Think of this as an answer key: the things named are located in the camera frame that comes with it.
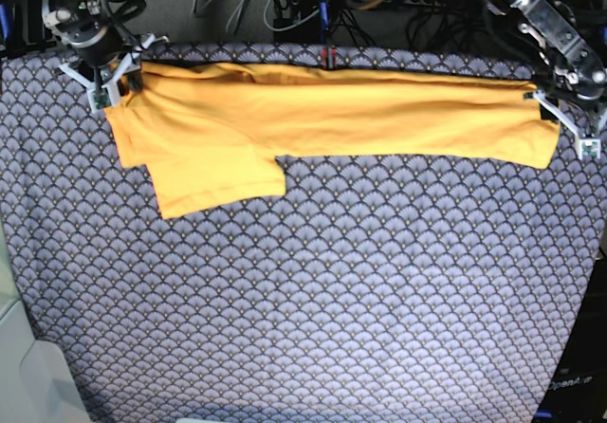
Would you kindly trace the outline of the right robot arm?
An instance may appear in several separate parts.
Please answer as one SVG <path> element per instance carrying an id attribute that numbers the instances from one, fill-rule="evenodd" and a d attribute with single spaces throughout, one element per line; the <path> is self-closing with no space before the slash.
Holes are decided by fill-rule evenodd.
<path id="1" fill-rule="evenodd" d="M 81 85 L 94 112 L 120 104 L 143 89 L 141 58 L 165 35 L 136 35 L 127 22 L 141 15 L 145 0 L 42 0 L 43 25 L 78 60 L 59 72 Z"/>

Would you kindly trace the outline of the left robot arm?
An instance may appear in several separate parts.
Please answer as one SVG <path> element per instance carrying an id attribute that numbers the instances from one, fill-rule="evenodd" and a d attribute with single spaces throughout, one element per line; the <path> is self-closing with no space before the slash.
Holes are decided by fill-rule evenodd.
<path id="1" fill-rule="evenodd" d="M 534 39 L 549 69 L 525 94 L 575 138 L 578 158 L 599 158 L 606 128 L 606 61 L 579 30 L 575 12 L 559 0 L 480 0 L 505 16 L 516 10 L 517 29 Z"/>

